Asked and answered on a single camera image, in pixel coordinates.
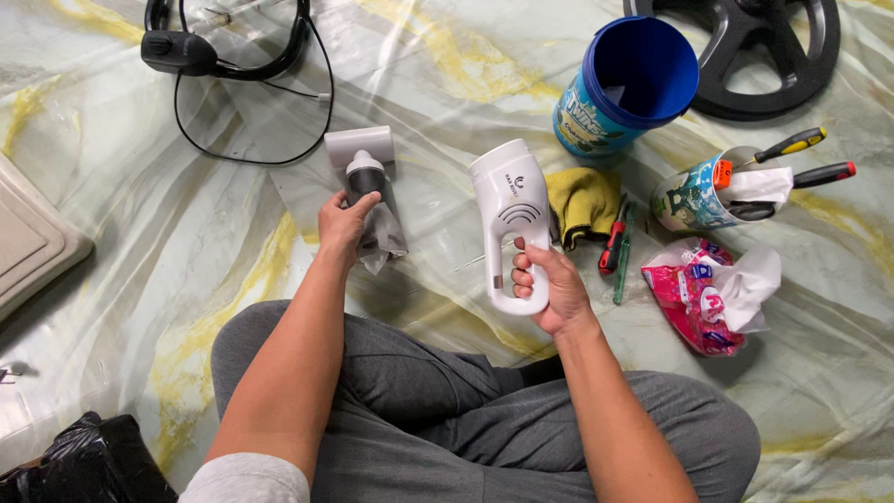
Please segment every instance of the forearm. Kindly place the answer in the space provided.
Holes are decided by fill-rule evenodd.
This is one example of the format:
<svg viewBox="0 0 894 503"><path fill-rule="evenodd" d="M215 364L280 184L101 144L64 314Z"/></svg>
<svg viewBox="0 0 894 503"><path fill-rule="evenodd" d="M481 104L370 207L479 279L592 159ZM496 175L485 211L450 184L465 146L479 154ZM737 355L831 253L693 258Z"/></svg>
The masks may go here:
<svg viewBox="0 0 894 503"><path fill-rule="evenodd" d="M596 498L697 502L671 447L639 404L595 317L556 337Z"/></svg>
<svg viewBox="0 0 894 503"><path fill-rule="evenodd" d="M338 252L317 254L233 392L207 460L259 452L290 461L313 479L342 365L347 270Z"/></svg>

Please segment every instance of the beige plastic panel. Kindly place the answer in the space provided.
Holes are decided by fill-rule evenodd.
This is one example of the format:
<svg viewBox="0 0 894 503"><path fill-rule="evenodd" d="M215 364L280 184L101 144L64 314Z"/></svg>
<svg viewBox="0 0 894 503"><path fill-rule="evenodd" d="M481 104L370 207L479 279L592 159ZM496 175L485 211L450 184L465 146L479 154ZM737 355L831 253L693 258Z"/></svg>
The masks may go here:
<svg viewBox="0 0 894 503"><path fill-rule="evenodd" d="M0 155L0 320L87 257L91 247Z"/></svg>

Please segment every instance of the orange tag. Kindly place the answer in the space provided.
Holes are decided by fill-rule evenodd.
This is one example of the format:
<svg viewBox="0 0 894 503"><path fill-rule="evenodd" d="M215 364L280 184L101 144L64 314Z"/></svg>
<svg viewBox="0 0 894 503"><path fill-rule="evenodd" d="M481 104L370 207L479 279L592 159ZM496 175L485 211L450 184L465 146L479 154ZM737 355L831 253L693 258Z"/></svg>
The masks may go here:
<svg viewBox="0 0 894 503"><path fill-rule="evenodd" d="M717 161L714 165L714 190L719 191L730 186L730 178L732 177L732 161L723 159Z"/></svg>

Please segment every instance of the blue plastic container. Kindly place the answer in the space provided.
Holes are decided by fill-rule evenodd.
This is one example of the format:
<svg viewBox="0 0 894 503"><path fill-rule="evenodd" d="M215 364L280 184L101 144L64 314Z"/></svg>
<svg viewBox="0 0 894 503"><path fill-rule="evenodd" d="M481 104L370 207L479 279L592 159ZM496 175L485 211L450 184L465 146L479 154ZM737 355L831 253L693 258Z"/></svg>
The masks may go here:
<svg viewBox="0 0 894 503"><path fill-rule="evenodd" d="M670 24L631 16L596 32L553 114L572 154L598 158L683 115L698 88L698 61Z"/></svg>

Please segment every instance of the black cable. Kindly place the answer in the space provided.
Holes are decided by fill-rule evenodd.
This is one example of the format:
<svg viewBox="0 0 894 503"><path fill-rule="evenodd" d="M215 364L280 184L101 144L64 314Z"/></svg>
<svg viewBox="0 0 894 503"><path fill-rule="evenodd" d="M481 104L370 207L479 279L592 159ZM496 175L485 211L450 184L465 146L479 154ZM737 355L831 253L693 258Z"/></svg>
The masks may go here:
<svg viewBox="0 0 894 503"><path fill-rule="evenodd" d="M183 28L183 31L186 31L187 33L190 32L186 27L186 12L183 11L183 0L180 0L180 25Z"/></svg>
<svg viewBox="0 0 894 503"><path fill-rule="evenodd" d="M227 61L227 60L223 59L222 57L218 57L218 58L217 58L217 61L219 61L220 63L228 64L228 65L230 65L230 66L233 67L233 68L240 68L236 63L234 63L234 62L232 62L232 61ZM266 85L268 85L268 86L270 86L270 87L272 87L272 88L277 88L277 89L279 89L279 90L289 91L289 92L292 93L292 94L297 94L297 95L299 95L299 96L304 96L304 97L307 97L307 98L319 98L319 97L320 97L320 95L318 95L318 94L308 94L308 93L306 93L306 92L301 92L301 91L298 91L298 90L291 90L291 89L289 89L289 88L284 88L283 86L274 84L274 83L272 83L272 82L270 82L270 81L261 81L261 83L262 83L262 84L266 84Z"/></svg>
<svg viewBox="0 0 894 503"><path fill-rule="evenodd" d="M269 81L261 81L261 83L262 83L262 84L266 84L266 85L268 85L268 86L270 86L270 87L272 87L272 88L277 88L277 89L279 89L279 90L289 91L290 93L292 93L292 94L297 94L297 95L299 95L299 96L306 96L306 97L308 97L308 98L319 98L319 95L317 95L317 94L308 94L308 93L306 93L306 92L301 92L301 91L299 91L299 90L291 90L291 89L289 89L289 88L284 88L283 86L277 86L276 84L274 84L274 83L272 83L272 82L269 82Z"/></svg>
<svg viewBox="0 0 894 503"><path fill-rule="evenodd" d="M181 5L181 19L182 19L182 20L185 20L185 16L183 15L183 10L182 10L183 0L180 0L180 5ZM320 136L316 139L316 141L314 141L314 144L311 145L310 147L308 147L307 150L301 152L300 154L298 154L297 156L295 156L295 157L293 157L293 158L288 158L288 159L285 159L284 161L275 161L275 162L255 161L255 160L249 160L249 159L231 158L231 157L228 157L228 156L222 156L222 155L220 155L220 154L215 154L214 152L209 152L208 150L206 150L206 149L200 147L200 146L198 145L198 143L196 143L196 142L195 142L195 141L194 141L194 140L193 140L193 139L186 133L186 130L183 128L183 124L182 124L181 121L180 121L180 110L179 110L178 107L177 107L177 95L178 95L178 93L179 93L179 91L180 91L180 79L181 79L181 77L183 76L183 74L182 74L182 73L177 73L177 82L174 84L174 87L173 87L173 114L174 114L174 118L177 119L177 127L180 128L180 132L183 133L183 136L186 138L186 140L187 140L189 143L192 144L193 147L195 147L195 148L201 150L202 152L204 152L204 153L205 153L206 155L208 155L208 156L211 156L211 157L213 157L213 158L222 159L222 160L235 161L235 162L241 162L241 163L247 163L247 164L256 164L256 165L280 166L280 165L283 165L283 164L290 164L290 163L292 163L292 162L297 161L297 160L300 159L300 158L303 158L304 156L306 156L306 155L309 154L310 152L314 151L317 147L319 147L319 146L320 146L320 143L323 143L323 136L326 134L327 131L329 131L329 124L332 122L332 119L333 119L333 103L334 103L334 101L335 101L335 77L333 76L333 66L332 66L332 64L329 62L329 55L326 53L326 47L323 45L323 40L320 38L320 34L319 34L319 32L316 31L316 26L314 25L314 22L310 19L310 12L309 12L309 11L305 11L305 14L307 15L307 16L306 16L306 19L307 19L307 22L308 22L308 26L310 26L310 29L314 31L314 37L316 37L316 43L320 45L320 51L323 53L323 58L326 60L326 69L329 71L329 96L330 96L330 101L329 101L329 112L326 114L326 124L325 124L325 126L323 126L323 131L320 132ZM306 94L304 94L304 93L298 92L298 91L296 91L296 90L286 89L286 88L283 88L283 87L281 87L281 86L277 86L277 85L275 85L275 84L271 84L271 83L266 82L266 81L262 81L262 82L263 82L264 84L267 84L268 86L273 86L273 87L278 88L278 89L287 90L287 91L289 91L289 92L293 92L293 93L296 93L296 94L300 94L300 95L302 95L302 96L309 96L309 95L306 95Z"/></svg>

